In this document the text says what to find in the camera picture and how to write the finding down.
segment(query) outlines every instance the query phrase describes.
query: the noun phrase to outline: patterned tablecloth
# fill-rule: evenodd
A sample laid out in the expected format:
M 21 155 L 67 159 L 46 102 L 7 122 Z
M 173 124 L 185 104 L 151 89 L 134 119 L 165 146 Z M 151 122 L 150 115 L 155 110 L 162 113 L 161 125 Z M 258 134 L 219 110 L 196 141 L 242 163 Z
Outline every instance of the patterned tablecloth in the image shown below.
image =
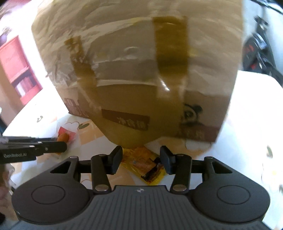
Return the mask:
M 230 108 L 221 133 L 214 144 L 175 138 L 159 138 L 146 146 L 159 153 L 162 145 L 173 153 L 185 153 L 194 159 L 213 156 L 264 186 L 271 204 L 264 222 L 272 229 L 283 228 L 283 90 L 269 76 L 239 71 Z M 88 119 L 75 117 L 68 111 L 54 88 L 43 89 L 9 125 L 6 136 L 53 137 L 62 126 L 76 132 L 68 150 L 61 155 L 45 154 L 36 161 L 15 163 L 13 182 L 18 186 L 69 156 L 80 160 L 97 154 L 109 154 L 111 143 Z M 111 186 L 144 185 L 119 167 L 109 176 Z M 170 186 L 173 176 L 165 176 L 160 184 Z M 82 184 L 91 188 L 89 174 L 82 175 Z M 192 175 L 190 188 L 201 182 L 201 175 Z

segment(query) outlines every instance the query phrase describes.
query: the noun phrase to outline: wall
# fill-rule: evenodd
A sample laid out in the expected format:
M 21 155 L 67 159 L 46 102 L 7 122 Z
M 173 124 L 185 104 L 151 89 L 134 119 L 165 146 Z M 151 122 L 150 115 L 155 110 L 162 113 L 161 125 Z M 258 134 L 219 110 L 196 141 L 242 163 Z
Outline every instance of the wall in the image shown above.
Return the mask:
M 42 0 L 32 0 L 24 6 L 17 6 L 13 8 L 12 13 L 5 15 L 0 21 L 0 32 L 4 27 L 10 27 L 12 31 L 8 34 L 7 41 L 19 36 L 21 45 L 29 61 L 31 68 L 36 75 L 42 87 L 49 87 L 52 85 L 49 78 L 46 78 L 47 72 L 39 55 L 37 46 L 35 44 L 31 25 L 37 14 L 37 7 Z
M 23 108 L 20 97 L 9 83 L 2 66 L 0 65 L 0 107 L 1 117 L 9 125 Z

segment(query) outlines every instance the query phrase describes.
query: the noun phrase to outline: orange package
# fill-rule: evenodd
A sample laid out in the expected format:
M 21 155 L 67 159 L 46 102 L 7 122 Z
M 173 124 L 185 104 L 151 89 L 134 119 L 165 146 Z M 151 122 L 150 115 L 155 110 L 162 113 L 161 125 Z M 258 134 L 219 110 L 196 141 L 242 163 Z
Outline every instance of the orange package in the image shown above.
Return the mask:
M 147 185 L 158 185 L 166 173 L 159 156 L 146 147 L 123 149 L 122 166 Z

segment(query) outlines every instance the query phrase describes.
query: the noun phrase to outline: panda logo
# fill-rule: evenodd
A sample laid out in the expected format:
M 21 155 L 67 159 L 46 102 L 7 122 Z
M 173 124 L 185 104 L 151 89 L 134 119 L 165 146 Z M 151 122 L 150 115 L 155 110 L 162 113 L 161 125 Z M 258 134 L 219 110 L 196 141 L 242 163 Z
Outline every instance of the panda logo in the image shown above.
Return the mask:
M 199 123 L 198 118 L 199 118 L 199 113 L 201 112 L 202 112 L 202 107 L 199 105 L 191 106 L 188 104 L 184 104 L 184 114 L 182 116 L 181 123 L 183 125 Z

